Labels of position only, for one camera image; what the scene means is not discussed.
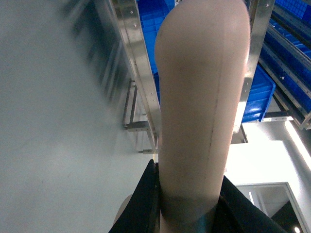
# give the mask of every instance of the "blue plastic bin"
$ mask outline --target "blue plastic bin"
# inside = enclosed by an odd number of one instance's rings
[[[269,108],[275,88],[276,84],[269,75],[260,66],[257,66],[242,123],[262,121]]]
[[[276,4],[289,10],[306,23],[311,24],[311,6],[302,0],[276,0]]]
[[[159,28],[170,12],[165,0],[139,0],[138,10],[152,73],[157,73],[155,42]]]

